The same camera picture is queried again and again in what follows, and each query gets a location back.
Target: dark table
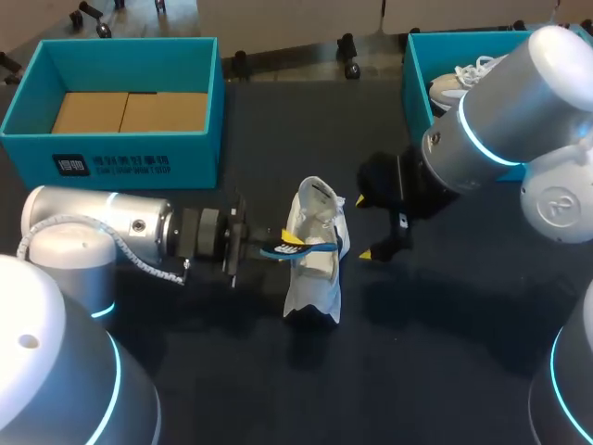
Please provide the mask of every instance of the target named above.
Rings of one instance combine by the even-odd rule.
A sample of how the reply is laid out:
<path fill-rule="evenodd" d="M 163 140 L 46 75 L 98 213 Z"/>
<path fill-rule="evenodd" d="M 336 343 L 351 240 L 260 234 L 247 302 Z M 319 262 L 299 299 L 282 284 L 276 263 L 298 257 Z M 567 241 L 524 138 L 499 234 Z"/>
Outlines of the dark table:
<path fill-rule="evenodd" d="M 530 378 L 593 247 L 543 239 L 519 185 L 492 184 L 419 223 L 413 251 L 359 260 L 387 215 L 355 209 L 357 168 L 408 143 L 396 83 L 227 84 L 224 131 L 220 190 L 143 194 L 212 206 L 237 187 L 250 223 L 278 230 L 300 181 L 321 176 L 347 199 L 342 320 L 283 320 L 286 263 L 246 261 L 235 290 L 207 265 L 183 290 L 124 268 L 116 337 L 157 384 L 163 443 L 532 444 Z M 4 153 L 0 166 L 13 253 L 26 191 Z"/>

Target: floor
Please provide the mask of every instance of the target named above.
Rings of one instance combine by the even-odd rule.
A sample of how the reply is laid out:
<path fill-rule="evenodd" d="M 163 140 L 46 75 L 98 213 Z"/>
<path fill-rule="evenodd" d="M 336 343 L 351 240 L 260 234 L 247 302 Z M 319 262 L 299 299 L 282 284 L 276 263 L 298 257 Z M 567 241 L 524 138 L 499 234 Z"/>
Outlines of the floor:
<path fill-rule="evenodd" d="M 166 0 L 167 14 L 157 14 L 153 0 L 126 0 L 125 9 L 114 10 L 113 0 L 89 1 L 104 13 L 103 21 L 113 37 L 191 37 L 199 36 L 196 0 Z M 40 39 L 96 38 L 95 22 L 84 16 L 84 28 L 74 33 L 68 17 L 26 45 L 10 53 L 21 64 L 28 61 Z M 357 37 L 362 80 L 401 78 L 401 52 L 394 36 L 377 33 Z M 297 51 L 273 53 L 265 62 L 254 61 L 255 82 L 344 80 L 344 68 L 335 60 L 336 42 L 316 44 Z M 226 71 L 232 81 L 233 74 Z M 0 78 L 5 72 L 0 71 Z"/>

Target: teal storage bin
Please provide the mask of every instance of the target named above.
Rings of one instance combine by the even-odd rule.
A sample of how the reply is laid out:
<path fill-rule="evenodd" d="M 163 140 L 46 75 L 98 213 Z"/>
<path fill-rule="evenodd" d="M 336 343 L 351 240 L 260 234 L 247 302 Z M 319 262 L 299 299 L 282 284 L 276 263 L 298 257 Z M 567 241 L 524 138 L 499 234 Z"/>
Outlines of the teal storage bin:
<path fill-rule="evenodd" d="M 571 29 L 591 42 L 580 26 Z M 411 142 L 420 146 L 424 132 L 435 122 L 426 85 L 453 72 L 455 66 L 474 65 L 480 56 L 500 57 L 524 42 L 532 31 L 430 32 L 410 34 L 404 60 L 402 100 Z M 522 181 L 524 165 L 512 168 L 500 181 Z"/>
<path fill-rule="evenodd" d="M 51 134 L 70 91 L 208 93 L 204 131 Z M 214 38 L 42 41 L 0 127 L 0 141 L 28 188 L 212 188 L 223 114 Z"/>

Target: white sneaker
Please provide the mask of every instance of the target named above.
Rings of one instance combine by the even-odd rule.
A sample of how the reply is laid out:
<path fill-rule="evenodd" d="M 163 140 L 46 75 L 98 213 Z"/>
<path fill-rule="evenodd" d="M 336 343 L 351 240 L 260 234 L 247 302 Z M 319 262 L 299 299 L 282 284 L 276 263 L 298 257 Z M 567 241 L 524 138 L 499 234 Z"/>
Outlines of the white sneaker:
<path fill-rule="evenodd" d="M 291 261 L 284 317 L 292 310 L 313 305 L 340 322 L 340 260 L 350 249 L 343 206 L 344 199 L 316 176 L 306 178 L 298 188 L 286 230 L 306 244 L 336 243 L 338 250 L 312 252 Z"/>
<path fill-rule="evenodd" d="M 430 82 L 428 90 L 431 102 L 441 110 L 449 111 L 505 57 L 480 56 L 475 66 L 455 67 L 455 73 L 437 77 Z"/>

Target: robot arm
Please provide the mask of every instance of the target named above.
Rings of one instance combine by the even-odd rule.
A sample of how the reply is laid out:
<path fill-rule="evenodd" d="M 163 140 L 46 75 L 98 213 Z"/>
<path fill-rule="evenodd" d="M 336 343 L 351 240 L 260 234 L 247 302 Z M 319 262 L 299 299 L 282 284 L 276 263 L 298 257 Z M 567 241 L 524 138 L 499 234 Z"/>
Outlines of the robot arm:
<path fill-rule="evenodd" d="M 415 220 L 521 165 L 522 204 L 537 231 L 563 242 L 591 239 L 593 178 L 578 145 L 591 131 L 593 48 L 559 26 L 534 32 L 425 132 L 420 149 L 360 167 L 361 204 L 397 215 L 371 258 L 389 261 L 411 246 Z"/>
<path fill-rule="evenodd" d="M 593 152 L 565 146 L 526 166 L 521 206 L 540 234 L 561 243 L 593 239 Z"/>

